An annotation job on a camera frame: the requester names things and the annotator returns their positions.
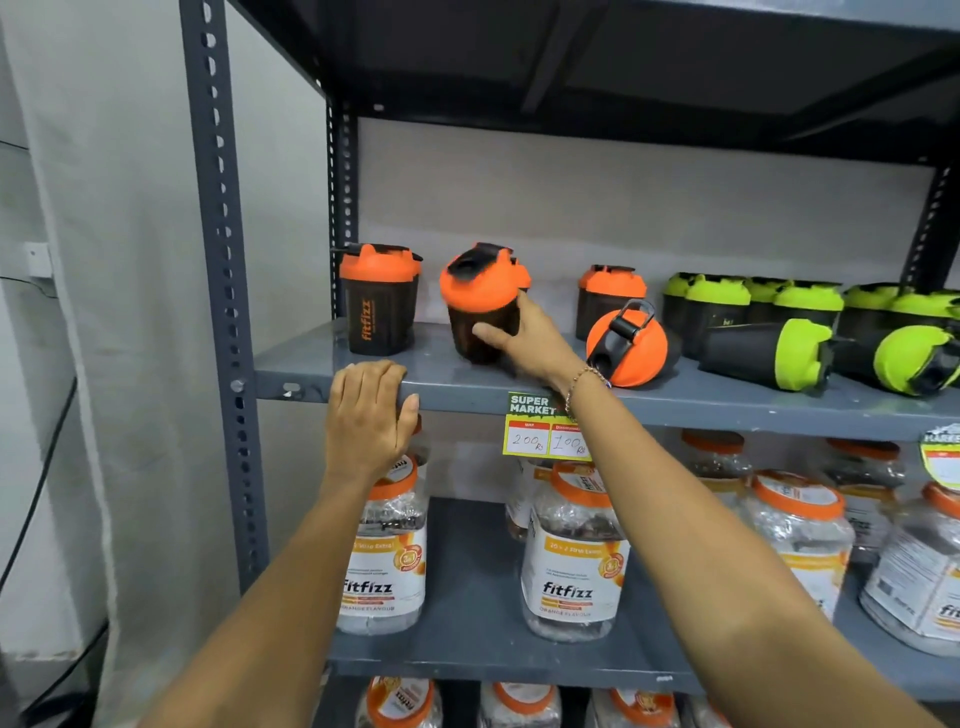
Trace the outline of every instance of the white switch box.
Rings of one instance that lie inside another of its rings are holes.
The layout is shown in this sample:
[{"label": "white switch box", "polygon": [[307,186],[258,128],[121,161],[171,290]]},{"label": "white switch box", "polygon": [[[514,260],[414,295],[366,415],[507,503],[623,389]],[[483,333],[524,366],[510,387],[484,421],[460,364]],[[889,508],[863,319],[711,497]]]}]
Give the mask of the white switch box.
[{"label": "white switch box", "polygon": [[24,243],[27,257],[27,273],[35,279],[51,279],[54,276],[54,261],[50,257],[48,243]]}]

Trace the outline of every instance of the hand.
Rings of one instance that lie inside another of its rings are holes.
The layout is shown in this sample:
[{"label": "hand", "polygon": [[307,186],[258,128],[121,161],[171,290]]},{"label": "hand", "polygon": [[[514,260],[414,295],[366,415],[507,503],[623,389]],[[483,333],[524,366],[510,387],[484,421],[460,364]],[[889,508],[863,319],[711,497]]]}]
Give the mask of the hand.
[{"label": "hand", "polygon": [[364,496],[407,450],[420,397],[396,412],[405,367],[392,361],[349,364],[333,378],[326,409],[326,473],[321,495],[350,488]]},{"label": "hand", "polygon": [[490,324],[474,324],[474,335],[505,352],[527,374],[565,395],[570,381],[587,365],[566,343],[550,317],[523,291],[517,294],[516,304],[520,308],[516,336]]}]

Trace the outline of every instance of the price tag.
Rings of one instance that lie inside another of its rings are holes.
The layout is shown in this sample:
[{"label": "price tag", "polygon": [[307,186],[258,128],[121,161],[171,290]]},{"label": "price tag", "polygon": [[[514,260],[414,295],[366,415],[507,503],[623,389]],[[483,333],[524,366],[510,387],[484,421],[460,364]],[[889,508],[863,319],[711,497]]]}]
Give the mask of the price tag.
[{"label": "price tag", "polygon": [[590,457],[584,433],[576,425],[553,425],[550,430],[550,455],[570,459]]},{"label": "price tag", "polygon": [[546,457],[550,443],[550,424],[510,420],[507,422],[508,455]]},{"label": "price tag", "polygon": [[945,488],[960,491],[960,425],[931,429],[920,442],[926,471]]}]

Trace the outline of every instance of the person's left arm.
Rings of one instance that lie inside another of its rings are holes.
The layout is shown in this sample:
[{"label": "person's left arm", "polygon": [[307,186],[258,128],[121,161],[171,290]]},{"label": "person's left arm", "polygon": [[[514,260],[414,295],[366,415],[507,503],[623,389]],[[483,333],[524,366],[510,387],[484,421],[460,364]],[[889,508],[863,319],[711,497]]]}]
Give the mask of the person's left arm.
[{"label": "person's left arm", "polygon": [[381,361],[350,365],[334,377],[316,505],[141,728],[309,723],[364,503],[417,425],[416,395],[396,411],[405,372]]}]

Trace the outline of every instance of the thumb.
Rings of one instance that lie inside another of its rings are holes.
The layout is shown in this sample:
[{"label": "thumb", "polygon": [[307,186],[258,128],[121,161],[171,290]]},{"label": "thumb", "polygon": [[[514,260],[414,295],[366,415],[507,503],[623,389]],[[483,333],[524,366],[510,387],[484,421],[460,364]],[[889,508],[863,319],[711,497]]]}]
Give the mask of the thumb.
[{"label": "thumb", "polygon": [[400,414],[396,418],[396,453],[398,455],[407,451],[410,445],[410,438],[414,436],[414,430],[417,429],[417,416],[420,413],[420,395],[410,395],[403,401],[400,407]]},{"label": "thumb", "polygon": [[502,328],[492,327],[483,322],[473,325],[473,335],[484,344],[490,344],[494,349],[500,349],[502,352],[507,350],[510,340],[514,338]]}]

